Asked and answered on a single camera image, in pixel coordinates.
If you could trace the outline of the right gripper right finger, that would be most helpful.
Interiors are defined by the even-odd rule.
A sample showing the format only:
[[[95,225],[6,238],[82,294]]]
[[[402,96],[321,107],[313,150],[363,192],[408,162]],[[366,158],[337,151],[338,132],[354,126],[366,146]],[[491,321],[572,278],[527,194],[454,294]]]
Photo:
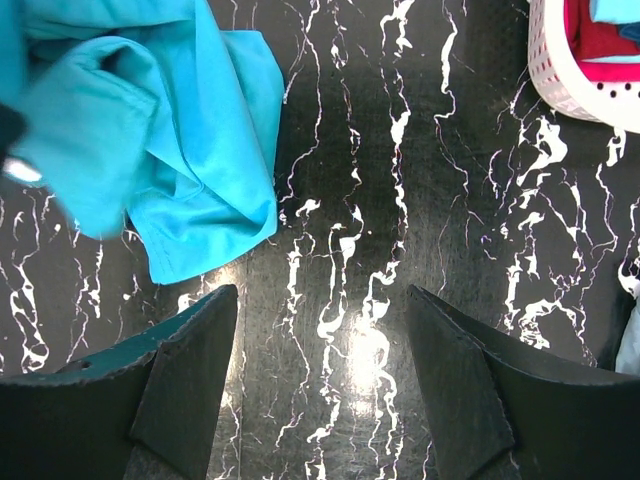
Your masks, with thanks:
[[[538,350],[417,286],[405,318],[440,478],[638,478],[638,377]]]

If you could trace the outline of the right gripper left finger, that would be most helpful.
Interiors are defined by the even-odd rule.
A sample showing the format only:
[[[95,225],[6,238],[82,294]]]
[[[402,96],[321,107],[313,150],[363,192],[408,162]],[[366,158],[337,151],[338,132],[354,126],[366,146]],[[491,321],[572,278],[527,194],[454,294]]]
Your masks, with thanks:
[[[159,467],[205,478],[237,302],[223,285],[57,372],[2,378],[2,478],[149,478]]]

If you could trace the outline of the teal t shirt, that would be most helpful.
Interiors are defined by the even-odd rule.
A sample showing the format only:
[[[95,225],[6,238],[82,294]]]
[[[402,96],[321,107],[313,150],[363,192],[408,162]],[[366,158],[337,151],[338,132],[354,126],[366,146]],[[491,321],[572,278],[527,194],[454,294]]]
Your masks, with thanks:
[[[158,284],[277,228],[284,81],[263,35],[205,1],[5,1],[1,171],[52,192],[86,236],[131,222]]]

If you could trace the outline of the folded grey-blue t shirt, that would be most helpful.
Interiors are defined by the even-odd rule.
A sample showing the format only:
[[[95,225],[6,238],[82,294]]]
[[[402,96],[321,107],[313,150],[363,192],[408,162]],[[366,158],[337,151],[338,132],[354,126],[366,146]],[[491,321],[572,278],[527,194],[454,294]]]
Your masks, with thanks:
[[[631,311],[616,355],[617,373],[638,376],[640,373],[640,311],[639,299]]]

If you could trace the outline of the white perforated laundry basket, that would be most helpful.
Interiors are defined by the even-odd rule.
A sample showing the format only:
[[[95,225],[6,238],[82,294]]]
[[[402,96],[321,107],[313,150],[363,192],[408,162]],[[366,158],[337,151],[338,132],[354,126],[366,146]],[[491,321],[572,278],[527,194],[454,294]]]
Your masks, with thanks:
[[[527,66],[536,91],[565,116],[638,133],[639,83],[589,79],[570,50],[564,17],[563,1],[530,3]]]

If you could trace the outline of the red shirt in basket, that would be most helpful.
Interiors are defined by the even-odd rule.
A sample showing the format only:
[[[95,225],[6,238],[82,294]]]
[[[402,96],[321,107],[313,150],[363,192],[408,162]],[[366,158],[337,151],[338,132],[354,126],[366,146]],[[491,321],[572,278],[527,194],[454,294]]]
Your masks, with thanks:
[[[564,16],[570,50],[591,82],[639,81],[639,22],[594,22],[588,0],[565,1]]]

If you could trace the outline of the light blue shirt in basket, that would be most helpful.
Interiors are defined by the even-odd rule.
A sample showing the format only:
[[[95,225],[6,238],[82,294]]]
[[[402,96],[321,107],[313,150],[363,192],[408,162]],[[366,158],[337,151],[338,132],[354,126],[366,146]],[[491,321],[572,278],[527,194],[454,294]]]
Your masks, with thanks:
[[[590,0],[589,11],[594,22],[624,25],[640,20],[639,0]]]

